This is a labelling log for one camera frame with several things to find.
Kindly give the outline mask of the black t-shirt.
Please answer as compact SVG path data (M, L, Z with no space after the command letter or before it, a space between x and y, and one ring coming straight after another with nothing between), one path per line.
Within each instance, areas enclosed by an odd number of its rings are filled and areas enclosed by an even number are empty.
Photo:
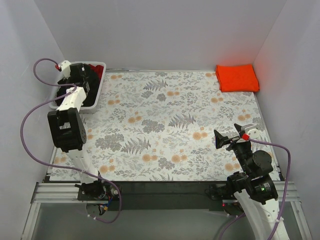
M98 90L100 87L101 79L97 76L97 74L91 70L90 65L91 64L86 64L89 66L89 86L90 90L88 93L86 93L86 99L83 102L83 107L92 107L94 103L96 102L96 98L98 95ZM64 84L69 84L67 83L67 78L64 76L57 82L58 85L64 85Z

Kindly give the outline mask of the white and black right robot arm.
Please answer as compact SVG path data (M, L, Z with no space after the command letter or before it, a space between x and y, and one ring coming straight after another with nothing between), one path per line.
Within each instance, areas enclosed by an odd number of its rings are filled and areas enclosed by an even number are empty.
M222 200L224 207L231 206L247 217L257 240L287 240L289 234L282 217L284 204L270 173L274 170L272 157L264 150L252 150L252 143L260 141L261 132L253 124L234 125L237 135L223 136L214 131L215 147L226 147L238 160L242 171L227 177L225 184L213 184L209 188L213 200Z

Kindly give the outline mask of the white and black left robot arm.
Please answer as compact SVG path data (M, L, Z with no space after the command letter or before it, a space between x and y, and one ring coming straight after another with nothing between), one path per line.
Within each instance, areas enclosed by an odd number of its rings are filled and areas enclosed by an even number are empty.
M56 110L47 115L53 143L78 169L80 192L95 200L103 199L106 187L98 177L87 150L87 132L80 116L81 107L93 107L100 94L105 67L103 64L63 61L56 68L61 72L57 82Z

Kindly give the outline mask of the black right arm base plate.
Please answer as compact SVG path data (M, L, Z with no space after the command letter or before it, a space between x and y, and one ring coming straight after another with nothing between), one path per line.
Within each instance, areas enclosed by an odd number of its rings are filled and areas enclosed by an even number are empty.
M235 193L245 193L249 196L245 188L236 187L227 183L210 184L204 193L212 200L236 200Z

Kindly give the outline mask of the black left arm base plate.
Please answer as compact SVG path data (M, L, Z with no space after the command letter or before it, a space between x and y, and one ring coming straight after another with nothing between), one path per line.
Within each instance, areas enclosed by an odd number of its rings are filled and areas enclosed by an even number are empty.
M118 201L120 199L119 193L122 191L121 187L117 190L113 185L101 182L75 184L74 186L78 188L77 199L79 201L104 201L109 199Z

